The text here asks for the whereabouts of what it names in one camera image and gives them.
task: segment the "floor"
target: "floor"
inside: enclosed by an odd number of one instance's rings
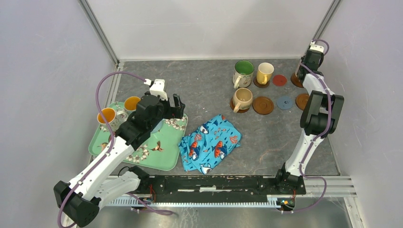
[[[298,208],[316,199],[298,198]],[[292,215],[273,208],[161,208],[176,215],[137,214],[127,207],[105,207],[86,228],[352,228],[343,198],[325,198],[316,207]]]
[[[248,87],[254,97],[267,96],[275,104],[277,98],[288,95],[292,99],[306,90],[294,86],[289,80],[298,63],[297,59],[254,59],[255,66],[269,62],[275,67],[274,75],[286,76],[285,86],[277,87],[270,82],[267,88],[258,88],[253,82]],[[223,114],[242,133],[241,147],[215,167],[209,175],[248,174],[275,175],[281,165],[290,157],[298,142],[301,129],[299,120],[302,111],[296,107],[281,110],[275,107],[269,115],[259,115],[252,108],[243,114],[235,114],[229,106],[235,89],[232,74],[237,60],[187,60],[187,61],[139,61],[126,62],[124,71],[138,74],[151,80],[166,80],[166,92],[173,101],[172,94],[178,93],[186,104],[185,113],[189,117],[186,134],[193,132],[207,120]],[[116,101],[124,101],[130,96],[142,96],[147,87],[141,81],[122,75]],[[120,164],[113,175],[127,165]],[[198,171],[185,172],[178,158],[170,171],[144,168],[149,174],[199,175]],[[309,164],[308,175],[338,175],[336,162],[328,139],[316,149]]]

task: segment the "cable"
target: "cable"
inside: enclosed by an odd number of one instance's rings
[[[324,55],[326,55],[326,54],[328,53],[329,48],[330,48],[329,43],[327,43],[327,42],[326,42],[325,40],[323,40],[323,39],[313,39],[312,41],[320,41],[320,42],[325,43],[326,46],[327,46],[327,48],[326,48],[326,51],[325,51]]]
[[[126,193],[127,195],[134,197],[139,203],[143,204],[147,209],[149,210],[139,210],[139,212],[154,212],[159,215],[164,215],[164,216],[169,216],[173,215],[174,212],[170,210],[155,210],[152,207],[148,206],[146,203],[144,203],[142,200],[140,200],[137,196],[133,195],[132,193]]]
[[[120,175],[120,172],[124,169],[124,168],[129,168],[130,169],[130,167],[129,166],[124,166],[123,168],[121,168],[120,170],[119,170],[119,172],[117,173],[117,177],[119,177],[119,175]]]
[[[301,161],[301,163],[299,164],[299,172],[301,173],[301,176],[302,176],[302,177],[307,178],[307,179],[321,179],[321,180],[323,180],[324,187],[323,187],[322,195],[320,195],[319,199],[318,199],[314,204],[312,204],[312,205],[310,205],[310,206],[308,206],[308,207],[306,207],[306,208],[302,208],[302,209],[298,209],[298,210],[293,210],[293,211],[285,211],[285,213],[291,213],[291,214],[294,213],[294,212],[301,212],[301,211],[304,211],[304,210],[307,210],[307,209],[309,209],[309,208],[312,208],[312,207],[316,206],[316,205],[323,199],[323,197],[324,197],[324,195],[325,195],[325,193],[326,193],[326,189],[327,189],[327,182],[326,182],[326,179],[323,178],[323,177],[320,177],[320,176],[317,176],[317,177],[309,177],[309,176],[306,176],[306,175],[302,172],[302,164],[305,162],[305,159],[307,158],[309,152],[311,151],[311,149],[312,149],[312,147],[313,147],[314,142],[316,141],[316,139],[318,139],[319,137],[322,137],[322,135],[326,134],[326,133],[329,131],[330,124],[331,124],[331,120],[332,120],[332,99],[331,99],[331,95],[330,95],[330,92],[329,92],[329,88],[326,86],[325,82],[324,82],[321,78],[319,78],[319,76],[318,76],[317,74],[315,74],[311,69],[309,69],[307,66],[305,66],[305,65],[302,64],[302,63],[300,63],[299,65],[302,66],[303,68],[305,68],[305,69],[306,69],[309,73],[311,73],[316,79],[318,79],[318,81],[320,82],[320,84],[322,85],[322,87],[324,88],[324,90],[326,91],[326,94],[327,94],[327,110],[328,110],[328,113],[327,113],[327,123],[326,123],[326,128],[325,128],[325,130],[324,130],[322,133],[318,134],[318,135],[312,140],[311,144],[309,145],[309,147],[308,147],[308,149],[307,149],[307,152],[305,152],[304,157],[302,158],[302,161]]]
[[[130,72],[125,72],[125,71],[116,71],[116,72],[112,72],[108,75],[106,75],[104,78],[101,79],[101,81],[98,83],[98,86],[96,87],[96,92],[95,92],[95,103],[96,103],[96,108],[98,109],[99,114],[101,115],[102,119],[104,120],[104,122],[106,123],[106,126],[109,130],[109,132],[111,133],[111,135],[114,135],[111,125],[109,125],[108,121],[106,120],[104,114],[102,113],[101,110],[101,106],[99,105],[99,89],[101,88],[102,83],[109,78],[112,75],[118,75],[118,74],[126,74],[126,75],[130,75],[133,77],[136,77],[140,80],[142,80],[143,82],[146,82],[146,80],[140,76],[137,76],[135,74],[132,74]],[[79,180],[79,182],[83,182],[86,177],[107,157],[106,154],[110,153],[113,145],[115,143],[115,138],[111,137],[111,146],[108,148],[108,150],[106,151],[106,153],[101,157],[101,159],[99,159],[99,161],[97,161],[89,170],[86,174],[83,175],[83,177]],[[59,209],[59,213],[58,213],[58,226],[59,228],[71,228],[73,227],[76,223],[74,222],[73,224],[71,224],[68,227],[63,226],[62,222],[61,222],[61,218],[62,218],[62,213],[63,213],[63,209],[68,201],[68,199],[70,198],[70,196],[73,194],[73,192],[78,188],[79,184],[75,184],[75,186],[70,190],[70,192],[66,195],[66,197],[64,198],[62,204],[60,205],[60,209]]]

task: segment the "fish print cloth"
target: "fish print cloth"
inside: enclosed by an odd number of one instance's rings
[[[223,115],[212,118],[179,143],[183,168],[207,174],[240,146],[240,139],[239,131]]]

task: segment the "blue coaster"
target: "blue coaster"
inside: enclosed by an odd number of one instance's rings
[[[292,100],[289,96],[282,96],[276,101],[280,109],[286,110],[292,108]]]

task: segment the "beige mug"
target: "beige mug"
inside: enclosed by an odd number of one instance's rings
[[[118,117],[116,111],[113,108],[104,108],[102,109],[102,114],[105,116],[105,119],[108,121],[109,125],[111,125],[112,131],[116,131],[119,129],[121,119]],[[102,119],[101,115],[98,113],[97,116],[98,123],[104,126],[107,129],[105,121]]]
[[[125,110],[127,111],[128,114],[131,114],[133,111],[136,110],[137,103],[141,99],[137,96],[131,96],[125,100]]]
[[[232,76],[232,83],[234,89],[238,87],[248,87],[252,81],[252,75],[255,67],[253,64],[246,60],[238,61],[234,67],[234,75]]]
[[[258,67],[258,73],[256,79],[259,84],[265,85],[269,82],[274,72],[274,66],[270,63],[261,63]]]
[[[250,108],[253,102],[252,92],[246,88],[239,88],[235,91],[232,97],[232,103],[234,104],[234,112],[239,110],[245,110]]]

